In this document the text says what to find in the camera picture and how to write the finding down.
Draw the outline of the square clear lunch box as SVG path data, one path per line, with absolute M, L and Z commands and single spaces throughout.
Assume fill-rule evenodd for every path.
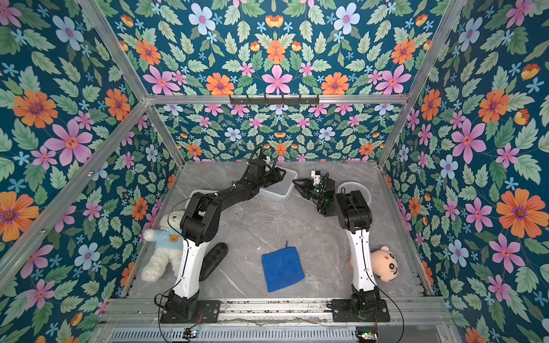
M 297 179 L 297 172 L 286 168 L 283 168 L 283 170 L 286 171 L 283 180 L 269 187 L 262 188 L 258 194 L 259 197 L 275 203 L 288 203 L 295 188 L 293 181 Z

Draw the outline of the white teddy bear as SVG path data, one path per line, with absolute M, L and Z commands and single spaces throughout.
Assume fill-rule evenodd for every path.
M 184 250 L 184 238 L 180 233 L 180 222 L 184 210 L 174 210 L 164 215 L 157 230 L 144 230 L 146 242 L 154 243 L 154 251 L 141 272 L 145 282 L 156 282 L 166 272 L 170 264 L 174 275 L 180 271 Z

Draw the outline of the blue cleaning cloth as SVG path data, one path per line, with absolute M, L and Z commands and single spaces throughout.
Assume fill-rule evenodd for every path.
M 276 292 L 304 280 L 305 273 L 296 247 L 286 245 L 263 254 L 262 267 L 268 292 Z

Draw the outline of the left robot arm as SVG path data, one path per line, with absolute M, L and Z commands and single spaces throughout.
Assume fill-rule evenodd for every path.
M 183 238 L 182 264 L 175 285 L 168 291 L 167 301 L 161 306 L 163 322 L 172 319 L 191 322 L 200 316 L 200 282 L 210 276 L 228 252 L 225 243 L 208 248 L 218 232 L 223 211 L 251 200 L 261 189 L 282 182 L 286 174 L 285 169 L 277 167 L 264 149 L 257 146 L 239 180 L 223 190 L 198 192 L 187 200 L 179 227 L 174 229 Z

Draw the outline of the black wall hook rail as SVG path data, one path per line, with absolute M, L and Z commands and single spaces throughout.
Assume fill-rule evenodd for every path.
M 270 106 L 270 105 L 287 105 L 287 106 L 300 106 L 300 105 L 316 105 L 320 104 L 319 96 L 303 96 L 303 95 L 281 95 L 281 96 L 229 96 L 231 105 L 257 105 L 257 106 Z

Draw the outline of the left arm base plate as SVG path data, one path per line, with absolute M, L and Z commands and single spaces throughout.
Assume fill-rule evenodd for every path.
M 212 324 L 220 315 L 219 300 L 169 300 L 161 312 L 161 324 Z

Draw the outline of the rectangular clear lunch box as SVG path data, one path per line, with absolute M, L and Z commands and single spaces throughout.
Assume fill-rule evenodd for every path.
M 200 198 L 202 195 L 210 195 L 215 193 L 217 193 L 217 190 L 194 190 L 185 201 L 184 208 L 186 209 L 187 207 L 189 207 L 190 202 L 193 199 Z

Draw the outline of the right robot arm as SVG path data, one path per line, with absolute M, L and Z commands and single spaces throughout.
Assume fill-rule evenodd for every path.
M 334 306 L 333 310 L 349 310 L 360 321 L 386 310 L 375 281 L 370 255 L 370 229 L 373 214 L 368 202 L 371 194 L 357 182 L 344 182 L 337 186 L 328 173 L 312 171 L 311 177 L 295 179 L 298 193 L 315 204 L 324 217 L 337 217 L 345 230 L 353 261 L 353 280 L 350 304 Z

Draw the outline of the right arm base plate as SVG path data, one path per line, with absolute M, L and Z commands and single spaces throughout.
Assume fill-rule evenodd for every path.
M 389 322 L 390 313 L 384 300 L 366 303 L 358 300 L 337 300 L 327 303 L 334 322 Z

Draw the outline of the orange pink plush doll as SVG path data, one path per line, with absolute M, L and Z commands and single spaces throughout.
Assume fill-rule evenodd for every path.
M 355 287 L 376 282 L 376 277 L 391 282 L 399 275 L 397 258 L 386 246 L 369 252 L 361 243 L 354 243 L 351 245 L 351 259 Z

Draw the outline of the aluminium front rail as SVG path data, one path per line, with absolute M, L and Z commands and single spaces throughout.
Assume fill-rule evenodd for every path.
M 395 297 L 377 313 L 361 318 L 353 314 L 349 300 L 329 298 L 233 298 L 200 300 L 197 317 L 201 324 L 318 324 L 322 326 L 379 324 L 399 326 L 452 325 L 453 316 L 442 297 Z

